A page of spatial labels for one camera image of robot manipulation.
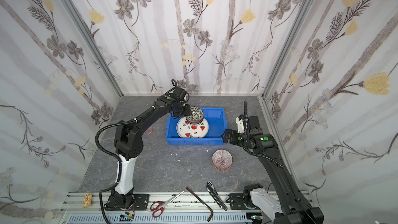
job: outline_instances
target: cable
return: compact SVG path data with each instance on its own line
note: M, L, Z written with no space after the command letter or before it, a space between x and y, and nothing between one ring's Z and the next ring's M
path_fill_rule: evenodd
M181 104L185 104L186 102L188 102L188 100L189 100L189 92L187 92L187 100L186 101L183 101L183 102L181 102Z
M308 217L310 217L311 221L314 222L314 223L316 224L316 222L315 222L315 221L311 218L311 216L307 213L307 210L305 209L304 211L305 211L305 213L308 215Z
M107 126L105 126L105 127L102 127L101 129L98 130L98 132L97 132L97 134L96 134L96 136L95 136L95 142L96 142L97 147L98 147L101 151L105 152L106 154L111 155L112 157L116 158L117 161L118 161L118 165L119 165L119 167L118 167L118 173L117 173L117 179L116 179L115 184L112 185L111 187L107 188L107 189L103 189L103 190L100 190L100 191L98 192L98 195L99 195L99 203L100 203L100 206L101 206L102 217L104 218L104 220L105 220L105 222L106 222L107 224L111 224L111 223L108 221L108 219L107 219L107 217L106 217L106 215L105 215L105 210L103 209L102 193L114 189L114 188L118 185L118 183L120 182L120 177L121 177L121 175L122 175L122 159L121 159L117 154L115 154L115 153L113 153L113 152L110 152L110 151L108 151L107 149L105 149L104 147L101 146L100 141L99 141L100 134L101 134L103 131L105 131L106 129L111 128L111 127L117 127L117 126L121 126L121 125L137 123L137 122L140 121L141 119L147 117L147 116L148 116L151 112L153 112L154 110L155 110L155 106L152 106L151 108L147 109L145 112L143 112L142 114L140 114L139 116L137 116L136 118L134 118L134 119L131 120L131 121L127 121L127 122L123 122L123 123L110 124L110 125L107 125Z
M247 153L249 153L250 155L252 155L252 156L266 158L266 159L268 159L268 160L270 160L270 161L276 163L278 166L280 166L280 167L283 168L283 165L281 165L281 164L280 164L278 161L276 161L275 159L272 159L272 158L270 158L270 157L268 157L268 156L266 156L266 155L264 155L264 154L259 154L259 153L254 153L254 152L249 151L249 148L248 148L248 141L247 141L248 122L249 122L249 117L248 117L248 102L247 102L247 101L245 101L245 102L243 103L243 111L244 111L244 115L245 115L245 135L244 135L244 138L243 138L244 145L245 145L245 147L244 147L244 148L245 148L245 151L246 151Z
M269 191L269 187L271 186L271 184L272 184L272 183L270 183L270 184L268 185L268 189L267 189L267 194L268 194L268 191Z
M129 211L131 208L133 208L136 202L137 202L137 201L134 201L134 204L131 205L128 209L125 210L125 214L126 214L126 215L130 216L130 213L128 213L127 211Z

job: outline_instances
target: metal extrusion frame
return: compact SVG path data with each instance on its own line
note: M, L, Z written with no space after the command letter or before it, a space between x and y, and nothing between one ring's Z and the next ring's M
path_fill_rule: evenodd
M274 84L276 77L281 69L281 66L282 66L283 62L285 61L285 58L289 54L290 48L293 45L293 42L294 42L296 36L298 35L300 28L307 16L308 12L310 11L310 8L311 8L313 2L314 2L314 0L303 0L302 1L302 5L299 8L299 11L295 18L295 21L293 22L292 28L290 29L290 32L286 38L283 48L282 48L281 52L279 53L278 59L275 63L275 66L274 66L272 72L271 72L271 76L269 77L268 82L266 83L266 86L265 86L263 94L262 94L263 97L268 95L269 91L271 90L272 85Z
M80 13L77 11L77 8L74 6L72 0L61 0L63 6L66 8L69 16L72 19L72 22L76 25L77 30L83 36L83 39L86 41L90 51L94 54L94 57L97 59L99 66L102 68L102 71L105 73L108 81L111 83L113 89L116 91L119 97L123 96L123 92L117 84L115 78L108 65L105 62L105 59L102 57L101 52L98 50L98 47L88 31L87 25L81 17Z
M226 202L231 193L241 192L219 192L218 195L222 201L226 204L228 211L224 211L214 201L213 197L209 192L197 192L196 194L206 202L209 207L214 211L214 216L211 221L217 221L222 223L244 223L251 222L246 219L247 213L258 213L259 210L231 210L230 204ZM312 204L311 197L307 191L302 191L303 195ZM101 221L102 214L100 211L100 198L98 193L93 193L92 204L90 207L83 208L84 196L86 193L69 193L62 204L60 211L58 212L54 224L96 224L103 223ZM120 218L123 211L107 211L106 214L109 219L114 220L113 223L207 223L206 219L209 217L210 212L208 209L199 202L196 197L191 193L185 192L175 201L169 203L164 210L163 215L166 218L154 220L152 218L152 212L149 211L149 207L152 203L160 201L165 202L176 192L137 192L137 194L149 194L148 207L146 211L136 211L134 220L131 221L116 221ZM278 195L275 191L268 193L276 201L279 201ZM103 202L107 202L110 193L103 193ZM187 217L197 217L196 219L186 220Z

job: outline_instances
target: small wooden box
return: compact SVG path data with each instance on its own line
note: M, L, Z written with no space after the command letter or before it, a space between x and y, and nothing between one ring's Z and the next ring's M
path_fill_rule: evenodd
M91 206L91 200L93 198L93 193L88 193L84 196L83 208Z

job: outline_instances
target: floral wallpaper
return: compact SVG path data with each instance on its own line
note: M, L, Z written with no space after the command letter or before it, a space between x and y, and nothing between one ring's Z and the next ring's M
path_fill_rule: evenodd
M303 0L72 0L127 94L262 93Z
M119 97L60 0L0 5L0 222L53 223Z
M315 0L266 95L325 223L395 223L398 3Z

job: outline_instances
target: allen key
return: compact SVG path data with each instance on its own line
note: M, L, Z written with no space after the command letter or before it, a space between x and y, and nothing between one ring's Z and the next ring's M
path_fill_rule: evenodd
M185 187L187 189L187 191L189 191L194 197L196 197L196 199L198 199L203 205L206 206L207 209L210 210L211 215L209 216L209 218L207 219L207 222L210 222L211 218L213 217L213 210L211 209L211 207L209 207L202 199L200 199L190 188Z

